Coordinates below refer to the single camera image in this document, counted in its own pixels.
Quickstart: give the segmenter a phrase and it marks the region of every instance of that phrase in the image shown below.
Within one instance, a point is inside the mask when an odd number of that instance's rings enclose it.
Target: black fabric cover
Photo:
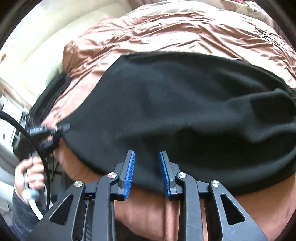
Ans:
[[[69,148],[97,172],[136,152],[133,183],[162,192],[159,151],[233,194],[296,172],[294,91],[273,73],[191,53],[121,56],[61,123]]]
[[[48,116],[57,98],[68,88],[71,78],[66,72],[55,76],[31,108],[31,117],[39,125]]]

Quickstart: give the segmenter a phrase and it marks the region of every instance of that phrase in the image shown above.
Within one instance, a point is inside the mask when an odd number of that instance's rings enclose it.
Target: black cable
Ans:
[[[55,175],[63,175],[63,173],[62,173],[62,172],[59,172],[59,171],[54,171],[54,174],[55,174]]]
[[[34,143],[30,134],[14,118],[12,118],[10,115],[5,113],[4,111],[0,110],[0,119],[7,121],[14,128],[16,128],[20,133],[22,133],[28,139],[31,145],[35,148],[37,154],[40,156],[40,159],[43,162],[44,170],[46,174],[46,186],[47,186],[46,187],[47,188],[46,212],[47,212],[49,210],[49,202],[50,202],[50,179],[49,179],[49,171],[48,171],[47,163],[45,161],[45,157],[41,153],[39,147]]]

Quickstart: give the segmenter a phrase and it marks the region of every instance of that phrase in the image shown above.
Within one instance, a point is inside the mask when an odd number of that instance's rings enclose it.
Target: finger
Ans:
[[[44,172],[43,164],[34,164],[32,167],[30,167],[27,170],[27,175],[30,176],[34,173],[43,173],[43,172]]]
[[[36,157],[33,158],[33,163],[34,164],[42,163],[42,160],[41,160],[41,158],[39,156],[36,156]]]
[[[36,190],[43,190],[44,189],[44,183],[37,181],[33,183],[29,183],[29,187]]]
[[[32,183],[32,182],[35,182],[35,181],[41,181],[41,182],[44,182],[44,176],[42,173],[37,173],[37,174],[32,174],[31,176],[27,176],[25,178],[25,182],[26,183]]]
[[[17,167],[15,168],[15,176],[22,175],[24,171],[27,170],[32,165],[33,165],[33,160],[31,158],[21,161],[21,163],[18,164]]]

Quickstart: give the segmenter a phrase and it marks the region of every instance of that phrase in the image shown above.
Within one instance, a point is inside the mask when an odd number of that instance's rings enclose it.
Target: hand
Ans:
[[[24,172],[27,171],[27,177],[24,180]],[[30,188],[36,190],[44,189],[44,166],[39,157],[23,160],[15,168],[15,191],[23,199],[25,203],[28,203],[24,198],[25,183],[29,184]]]

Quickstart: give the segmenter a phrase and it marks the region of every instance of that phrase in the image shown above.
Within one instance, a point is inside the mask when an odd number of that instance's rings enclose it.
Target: metal rivet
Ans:
[[[179,172],[177,175],[178,175],[179,178],[185,178],[185,177],[187,177],[187,174],[184,173],[184,172]]]
[[[82,181],[77,181],[77,182],[74,183],[74,186],[77,187],[77,188],[81,187],[82,185],[83,185]]]
[[[220,182],[214,180],[214,181],[211,181],[211,185],[212,185],[213,187],[217,188],[217,187],[220,186]]]
[[[117,174],[115,173],[115,172],[110,172],[109,174],[108,174],[108,177],[109,178],[115,178],[117,176]]]

